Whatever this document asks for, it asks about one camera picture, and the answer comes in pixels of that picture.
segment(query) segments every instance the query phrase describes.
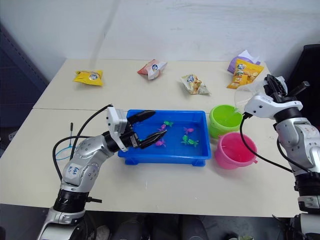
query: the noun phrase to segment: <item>toy fish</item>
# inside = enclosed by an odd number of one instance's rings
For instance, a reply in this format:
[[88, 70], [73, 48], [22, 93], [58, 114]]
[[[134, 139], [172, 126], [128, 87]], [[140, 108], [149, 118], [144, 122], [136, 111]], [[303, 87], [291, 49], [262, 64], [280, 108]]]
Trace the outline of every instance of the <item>toy fish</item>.
[[167, 127], [166, 124], [162, 124], [160, 128], [158, 128], [159, 131], [165, 130]]
[[155, 145], [156, 145], [156, 146], [165, 146], [165, 147], [166, 147], [166, 145], [165, 145], [165, 140], [163, 140], [163, 139], [157, 141], [157, 142], [155, 143]]
[[172, 127], [172, 125], [174, 124], [172, 121], [164, 121], [163, 123], [169, 127]]
[[199, 141], [195, 141], [195, 140], [189, 139], [188, 140], [188, 144], [189, 145], [193, 145], [194, 147], [196, 147], [199, 144]]
[[193, 128], [186, 128], [186, 127], [184, 127], [183, 130], [185, 132], [185, 135], [188, 135], [188, 133], [192, 133], [194, 131]]
[[182, 142], [181, 143], [183, 143], [183, 144], [188, 144], [188, 136], [187, 135], [184, 135], [183, 137], [182, 137]]

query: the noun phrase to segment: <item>yellow snack bag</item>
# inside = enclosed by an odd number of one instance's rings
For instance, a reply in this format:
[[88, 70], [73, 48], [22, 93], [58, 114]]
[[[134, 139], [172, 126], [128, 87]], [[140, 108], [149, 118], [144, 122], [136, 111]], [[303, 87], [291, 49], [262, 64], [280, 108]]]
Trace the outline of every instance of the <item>yellow snack bag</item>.
[[232, 83], [227, 88], [237, 89], [239, 86], [251, 84], [263, 70], [263, 66], [237, 59], [235, 61]]
[[74, 82], [102, 86], [102, 71], [76, 71]]

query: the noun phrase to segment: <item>pink bucket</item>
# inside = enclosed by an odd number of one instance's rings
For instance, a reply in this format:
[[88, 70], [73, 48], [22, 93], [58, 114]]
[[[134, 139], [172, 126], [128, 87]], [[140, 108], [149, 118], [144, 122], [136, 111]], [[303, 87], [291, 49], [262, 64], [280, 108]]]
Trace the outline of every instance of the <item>pink bucket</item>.
[[[249, 147], [257, 152], [255, 143], [246, 135], [243, 135]], [[230, 132], [219, 137], [215, 160], [224, 169], [236, 169], [257, 163], [256, 156], [244, 145], [239, 132]]]

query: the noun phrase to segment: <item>green bucket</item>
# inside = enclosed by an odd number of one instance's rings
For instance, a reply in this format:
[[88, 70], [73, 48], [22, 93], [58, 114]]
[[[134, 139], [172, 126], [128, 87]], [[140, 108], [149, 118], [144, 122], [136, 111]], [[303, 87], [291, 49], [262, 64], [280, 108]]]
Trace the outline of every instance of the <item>green bucket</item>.
[[236, 132], [240, 128], [242, 114], [231, 105], [215, 106], [210, 112], [209, 133], [217, 139], [219, 136]]

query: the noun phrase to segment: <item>white wall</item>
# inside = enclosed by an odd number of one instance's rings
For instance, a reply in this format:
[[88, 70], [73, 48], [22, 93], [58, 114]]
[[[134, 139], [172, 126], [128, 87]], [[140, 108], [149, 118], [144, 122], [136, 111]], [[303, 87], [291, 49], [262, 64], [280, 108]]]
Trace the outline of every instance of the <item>white wall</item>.
[[0, 20], [49, 80], [65, 58], [229, 61], [244, 49], [287, 76], [320, 42], [319, 0], [0, 0]]

